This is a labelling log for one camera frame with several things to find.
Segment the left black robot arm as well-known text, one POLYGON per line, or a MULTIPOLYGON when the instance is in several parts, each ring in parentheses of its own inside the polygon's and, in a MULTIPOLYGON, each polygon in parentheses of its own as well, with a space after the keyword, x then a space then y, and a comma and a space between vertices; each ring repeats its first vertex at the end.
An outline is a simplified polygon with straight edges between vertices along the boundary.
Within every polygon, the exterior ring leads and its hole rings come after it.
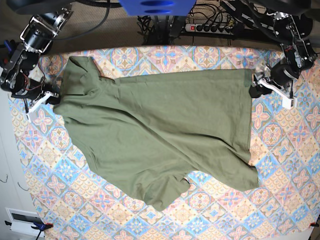
POLYGON ((259 98, 279 90, 293 98, 294 81, 303 71, 313 67, 317 53, 308 38, 313 20, 306 16, 311 10, 309 0, 247 0, 252 19, 258 29, 271 40, 278 42, 284 53, 284 59, 271 67, 270 75, 256 73, 249 89, 251 98, 259 98), (273 30, 261 23, 262 15, 254 9, 254 4, 266 8, 266 15, 273 21, 273 30))

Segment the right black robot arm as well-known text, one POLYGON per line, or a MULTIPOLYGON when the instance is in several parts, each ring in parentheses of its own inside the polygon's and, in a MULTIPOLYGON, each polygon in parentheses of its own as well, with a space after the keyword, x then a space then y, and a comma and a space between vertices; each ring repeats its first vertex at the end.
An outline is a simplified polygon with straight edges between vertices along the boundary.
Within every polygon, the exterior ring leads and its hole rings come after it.
POLYGON ((30 15, 28 25, 19 38, 20 43, 6 40, 8 59, 0 62, 3 71, 0 87, 16 99, 43 100, 46 104, 60 102, 58 90, 44 79, 36 81, 29 73, 48 52, 53 40, 73 14, 70 0, 8 0, 8 7, 19 15, 30 15))

